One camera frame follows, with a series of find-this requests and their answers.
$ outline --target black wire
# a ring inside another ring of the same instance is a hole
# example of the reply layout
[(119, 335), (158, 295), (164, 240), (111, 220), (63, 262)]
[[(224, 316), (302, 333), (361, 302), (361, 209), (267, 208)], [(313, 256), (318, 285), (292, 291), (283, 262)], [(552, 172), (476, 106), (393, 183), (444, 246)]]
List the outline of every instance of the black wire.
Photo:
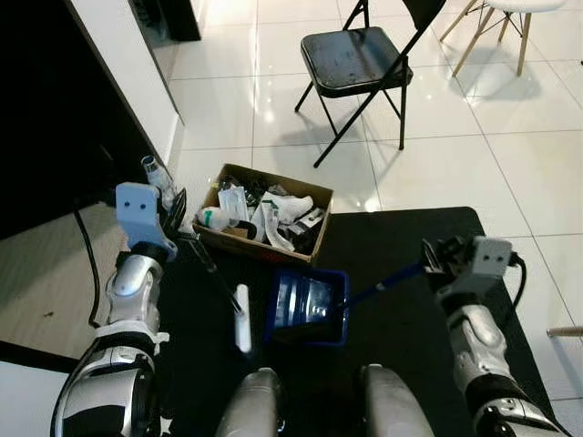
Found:
[(512, 311), (516, 312), (518, 304), (522, 299), (522, 294), (525, 291), (525, 286), (527, 285), (527, 264), (525, 261), (520, 258), (518, 255), (515, 256), (515, 261), (518, 266), (520, 266), (520, 286), (518, 287), (517, 296), (514, 298), (512, 302)]
[(97, 264), (95, 262), (95, 256), (93, 255), (93, 249), (91, 248), (89, 234), (87, 234), (87, 229), (85, 228), (85, 224), (83, 223), (83, 219), (81, 218), (81, 214), (79, 214), (77, 207), (73, 208), (73, 214), (75, 215), (75, 220), (77, 221), (79, 229), (81, 230), (81, 235), (83, 236), (83, 241), (85, 242), (85, 247), (87, 249), (87, 255), (89, 256), (89, 263), (91, 264), (91, 272), (93, 273), (93, 306), (91, 307), (88, 323), (93, 328), (99, 328), (99, 324), (95, 321), (95, 317), (97, 316), (97, 308), (99, 306), (100, 294), (99, 272), (97, 271)]
[(522, 299), (522, 295), (525, 291), (525, 286), (527, 285), (527, 264), (522, 258), (518, 256), (516, 252), (512, 252), (512, 256), (510, 257), (510, 262), (508, 263), (508, 265), (511, 267), (520, 266), (520, 285), (518, 286), (518, 293), (514, 297), (514, 300), (512, 302), (512, 309), (508, 310), (506, 316), (502, 321), (503, 328), (505, 328), (508, 322), (510, 321), (512, 314), (517, 313), (518, 304)]

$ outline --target open cardboard box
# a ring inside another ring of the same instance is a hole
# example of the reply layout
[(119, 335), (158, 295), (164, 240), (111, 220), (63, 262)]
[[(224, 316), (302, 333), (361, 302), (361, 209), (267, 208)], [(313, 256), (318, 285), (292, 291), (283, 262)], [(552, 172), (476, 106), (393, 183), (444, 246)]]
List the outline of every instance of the open cardboard box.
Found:
[[(225, 164), (217, 176), (216, 181), (219, 182), (223, 177), (231, 175), (234, 176), (241, 184), (249, 184), (254, 179), (262, 180), (267, 186), (280, 184), (291, 195), (298, 198), (304, 196), (312, 196), (313, 204), (316, 207), (324, 209), (324, 218), (322, 220), (322, 228), (320, 234), (316, 239), (316, 244), (310, 255), (303, 255), (301, 253), (289, 252), (288, 250), (276, 249), (269, 244), (258, 243), (252, 239), (244, 239), (235, 235), (219, 232), (217, 230), (205, 228), (198, 223), (194, 223), (194, 229), (200, 233), (202, 241), (209, 246), (227, 250), (228, 252), (237, 253), (241, 255), (248, 255), (250, 257), (265, 259), (269, 262), (288, 262), (295, 264), (313, 264), (316, 260), (326, 227), (328, 225), (328, 218), (330, 217), (330, 208), (333, 191), (328, 188), (319, 187), (317, 185), (307, 184), (299, 180), (285, 178), (283, 176), (272, 175), (262, 171), (253, 170), (251, 168), (235, 166), (234, 164)], [(207, 197), (204, 200), (203, 208), (218, 207), (219, 206), (219, 192), (218, 184), (213, 184), (210, 187)]]

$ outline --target blue plastic bin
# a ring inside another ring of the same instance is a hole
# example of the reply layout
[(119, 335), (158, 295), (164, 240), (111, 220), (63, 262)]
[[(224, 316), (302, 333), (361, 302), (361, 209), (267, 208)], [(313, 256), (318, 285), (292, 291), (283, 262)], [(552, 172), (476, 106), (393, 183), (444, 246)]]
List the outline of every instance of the blue plastic bin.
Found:
[(349, 309), (339, 310), (350, 296), (348, 275), (337, 270), (291, 270), (275, 272), (267, 315), (265, 341), (277, 329), (307, 323), (330, 322), (334, 340), (306, 341), (312, 346), (343, 346), (348, 331)]

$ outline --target black floor mat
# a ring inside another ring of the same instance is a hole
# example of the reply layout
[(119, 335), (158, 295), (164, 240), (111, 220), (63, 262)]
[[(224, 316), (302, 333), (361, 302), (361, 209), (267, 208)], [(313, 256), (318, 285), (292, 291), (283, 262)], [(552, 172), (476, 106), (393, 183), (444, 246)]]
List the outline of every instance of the black floor mat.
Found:
[[(356, 294), (419, 259), (421, 239), (482, 235), (470, 208), (441, 208), (333, 215), (317, 267), (348, 273)], [(391, 368), (409, 385), (436, 437), (473, 436), (464, 398), (454, 386), (445, 317), (418, 277), (353, 309), (342, 348), (266, 347), (265, 314), (277, 266), (211, 250), (230, 283), (250, 286), (253, 355), (233, 346), (233, 315), (188, 248), (168, 265), (159, 308), (171, 342), (159, 356), (166, 403), (175, 411), (176, 436), (212, 436), (244, 376), (270, 366), (285, 387), (287, 436), (364, 435), (361, 397), (354, 376), (372, 362)], [(499, 323), (510, 306), (501, 284), (486, 304)], [(552, 416), (524, 332), (512, 318), (505, 328), (507, 359), (531, 399)]]

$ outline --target blue handle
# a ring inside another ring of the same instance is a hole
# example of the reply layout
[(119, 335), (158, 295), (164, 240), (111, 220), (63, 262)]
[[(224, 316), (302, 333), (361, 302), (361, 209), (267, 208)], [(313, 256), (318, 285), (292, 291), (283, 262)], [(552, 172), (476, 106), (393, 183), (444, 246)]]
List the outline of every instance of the blue handle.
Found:
[(388, 288), (398, 284), (399, 282), (401, 282), (403, 280), (414, 278), (415, 276), (417, 276), (419, 273), (421, 273), (423, 271), (424, 271), (424, 268), (423, 268), (423, 264), (421, 262), (416, 262), (415, 264), (407, 266), (404, 269), (400, 269), (399, 271), (397, 271), (393, 275), (386, 277), (378, 284), (372, 286), (367, 291), (363, 291), (362, 293), (357, 294), (353, 298), (349, 299), (340, 308), (342, 310), (344, 310), (345, 308), (351, 308), (354, 305), (358, 305), (363, 300), (367, 300), (367, 299), (371, 298), (376, 293), (378, 293), (380, 291), (385, 291)]

